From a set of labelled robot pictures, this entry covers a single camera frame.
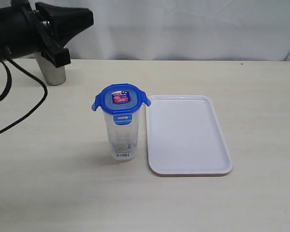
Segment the white tray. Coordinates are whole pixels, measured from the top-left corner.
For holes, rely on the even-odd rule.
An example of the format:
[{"label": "white tray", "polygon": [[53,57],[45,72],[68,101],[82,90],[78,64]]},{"label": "white tray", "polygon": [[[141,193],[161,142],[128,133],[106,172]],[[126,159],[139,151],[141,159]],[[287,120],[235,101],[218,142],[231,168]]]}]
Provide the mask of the white tray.
[{"label": "white tray", "polygon": [[146,108],[148,162],[162,176],[220,176],[233,168],[213,105],[201,95],[154,95]]}]

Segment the white tabletop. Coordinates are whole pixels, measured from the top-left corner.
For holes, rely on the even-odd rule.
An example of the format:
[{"label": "white tabletop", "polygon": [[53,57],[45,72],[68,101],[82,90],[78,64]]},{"label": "white tabletop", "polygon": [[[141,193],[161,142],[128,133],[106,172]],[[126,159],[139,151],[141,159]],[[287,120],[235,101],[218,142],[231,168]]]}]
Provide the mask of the white tabletop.
[{"label": "white tabletop", "polygon": [[[41,76],[35,60],[17,60]],[[28,120],[0,135],[0,232],[290,232],[290,62],[74,60]],[[42,88],[12,68],[0,129]],[[0,92],[6,74],[0,65]],[[137,157],[109,155],[94,97],[113,83],[202,94],[234,162],[224,177],[157,177],[142,109]]]}]

